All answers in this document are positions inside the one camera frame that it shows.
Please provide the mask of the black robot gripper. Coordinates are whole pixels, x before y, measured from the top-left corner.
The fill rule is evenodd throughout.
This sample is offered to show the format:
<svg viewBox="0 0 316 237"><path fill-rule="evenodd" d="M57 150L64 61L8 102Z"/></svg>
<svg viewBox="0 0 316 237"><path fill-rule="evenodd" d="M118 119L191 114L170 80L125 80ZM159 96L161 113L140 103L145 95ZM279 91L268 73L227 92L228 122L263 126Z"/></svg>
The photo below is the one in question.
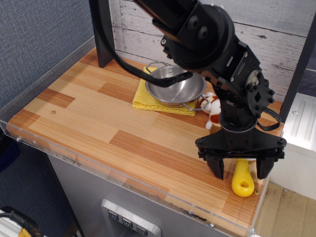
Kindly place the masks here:
<svg viewBox="0 0 316 237"><path fill-rule="evenodd" d="M279 136L253 128L244 132L231 132L226 129L198 138L195 141L198 156L207 161L213 175L224 179L226 158L255 158L257 178L265 179L274 163L284 158L287 141Z"/></svg>

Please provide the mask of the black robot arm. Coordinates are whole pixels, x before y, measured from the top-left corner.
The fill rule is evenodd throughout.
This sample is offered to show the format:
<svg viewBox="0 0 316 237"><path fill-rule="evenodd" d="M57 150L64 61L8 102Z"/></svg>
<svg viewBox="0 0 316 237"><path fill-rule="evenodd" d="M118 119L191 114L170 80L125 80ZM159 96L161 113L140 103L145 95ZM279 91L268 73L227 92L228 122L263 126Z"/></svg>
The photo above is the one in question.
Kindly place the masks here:
<svg viewBox="0 0 316 237"><path fill-rule="evenodd" d="M197 0L139 0L137 4L163 34L164 52L181 68L201 74L220 100L221 129L196 140L198 155L212 173L224 176L225 158L256 159L257 177L268 176L274 163L284 157L286 141L271 135L279 124L262 126L274 91L264 78L259 60L235 35L227 12Z"/></svg>

